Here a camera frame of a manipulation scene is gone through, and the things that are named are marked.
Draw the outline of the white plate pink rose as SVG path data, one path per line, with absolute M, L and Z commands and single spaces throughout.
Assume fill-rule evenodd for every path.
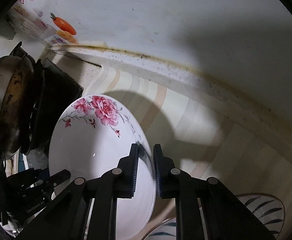
M 145 149 L 138 160 L 132 199 L 119 199 L 116 238 L 130 239 L 148 223 L 156 198 L 152 153 L 133 114 L 107 95 L 88 95 L 71 103 L 59 118 L 49 146 L 49 172 L 70 171 L 68 181 L 55 188 L 59 194 L 77 177 L 101 177 L 129 155 L 132 144 Z

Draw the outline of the blue striped plate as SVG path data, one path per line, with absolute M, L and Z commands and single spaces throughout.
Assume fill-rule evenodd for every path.
M 150 230 L 143 240 L 176 240 L 176 219 L 166 219 L 161 224 Z

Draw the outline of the beige striped counter mat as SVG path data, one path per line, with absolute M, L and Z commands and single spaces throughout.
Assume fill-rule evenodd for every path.
M 236 195 L 266 193 L 284 204 L 280 239 L 292 232 L 292 148 L 272 133 L 246 128 L 226 114 L 169 88 L 113 68 L 79 79 L 84 94 L 105 94 L 126 106 L 150 146 L 193 177 L 216 177 Z

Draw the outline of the black striped plate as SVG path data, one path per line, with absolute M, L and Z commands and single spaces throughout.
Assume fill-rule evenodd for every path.
M 241 194 L 237 198 L 278 239 L 285 222 L 285 207 L 269 194 Z

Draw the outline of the black stove top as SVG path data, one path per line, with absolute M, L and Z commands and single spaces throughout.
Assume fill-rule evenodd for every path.
M 20 152 L 28 155 L 31 150 L 48 151 L 50 140 L 60 116 L 74 100 L 80 98 L 83 88 L 52 61 L 38 61 L 41 67 L 35 105 L 29 132 Z

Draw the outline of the metal wok pan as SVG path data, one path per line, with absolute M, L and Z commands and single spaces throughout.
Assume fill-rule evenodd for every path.
M 34 67 L 27 56 L 0 58 L 0 149 L 7 159 L 26 135 L 34 85 Z

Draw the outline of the colourful fruit wall sticker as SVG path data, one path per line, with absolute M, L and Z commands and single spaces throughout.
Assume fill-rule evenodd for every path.
M 67 45 L 79 42 L 77 31 L 63 18 L 45 12 L 36 0 L 18 0 L 8 12 L 13 26 L 31 37 L 50 45 Z

